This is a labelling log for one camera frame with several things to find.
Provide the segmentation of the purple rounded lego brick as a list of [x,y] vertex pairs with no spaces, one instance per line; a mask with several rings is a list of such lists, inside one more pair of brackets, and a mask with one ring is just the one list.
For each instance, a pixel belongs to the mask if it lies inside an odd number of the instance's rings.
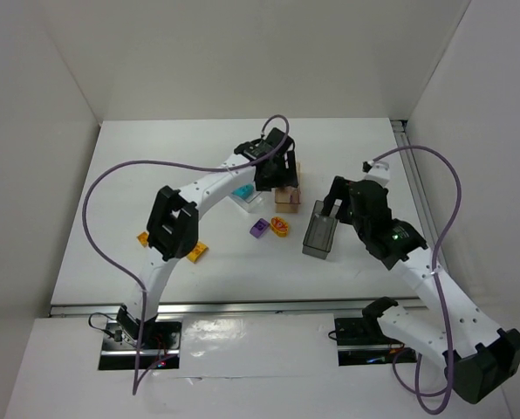
[[270,223],[264,218],[259,218],[250,228],[250,234],[256,238],[261,238],[270,229]]

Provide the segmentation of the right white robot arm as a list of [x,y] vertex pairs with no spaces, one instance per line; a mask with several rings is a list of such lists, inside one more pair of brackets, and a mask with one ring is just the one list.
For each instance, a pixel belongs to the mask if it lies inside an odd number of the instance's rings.
[[388,190],[372,177],[350,181],[337,176],[324,199],[337,220],[353,227],[366,250],[402,279],[430,311],[447,314],[438,329],[412,317],[394,299],[383,297],[363,315],[386,337],[399,340],[441,368],[453,391],[477,404],[512,377],[520,365],[520,332],[506,330],[482,311],[440,266],[424,237],[393,217]]

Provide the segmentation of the teal rounded lego brick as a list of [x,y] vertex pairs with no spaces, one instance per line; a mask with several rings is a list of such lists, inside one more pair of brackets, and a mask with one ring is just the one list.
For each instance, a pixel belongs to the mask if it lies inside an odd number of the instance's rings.
[[246,184],[242,187],[235,189],[232,192],[233,196],[246,201],[254,193],[254,186],[252,184]]

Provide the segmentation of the yellow butterfly lego brick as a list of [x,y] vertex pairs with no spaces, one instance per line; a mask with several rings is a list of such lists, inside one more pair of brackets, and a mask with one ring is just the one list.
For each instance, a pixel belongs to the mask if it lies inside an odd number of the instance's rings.
[[290,232],[290,225],[279,216],[271,218],[270,228],[279,237],[287,237]]

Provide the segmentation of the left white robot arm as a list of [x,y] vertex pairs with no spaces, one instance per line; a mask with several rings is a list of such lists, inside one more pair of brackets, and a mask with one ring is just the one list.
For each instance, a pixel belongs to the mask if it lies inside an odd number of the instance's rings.
[[178,264],[196,247],[201,218],[235,190],[258,191],[298,185],[295,141],[274,127],[264,138],[246,141],[213,172],[178,189],[161,188],[147,221],[147,261],[137,290],[120,306],[117,322],[145,345],[154,333],[161,295]]

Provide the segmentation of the yellow curved lego brick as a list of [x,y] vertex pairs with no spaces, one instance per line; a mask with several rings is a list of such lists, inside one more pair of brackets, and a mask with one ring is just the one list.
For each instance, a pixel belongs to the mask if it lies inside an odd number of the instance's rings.
[[209,247],[206,244],[198,241],[194,249],[187,255],[187,259],[195,264],[201,257],[205,255],[208,249]]

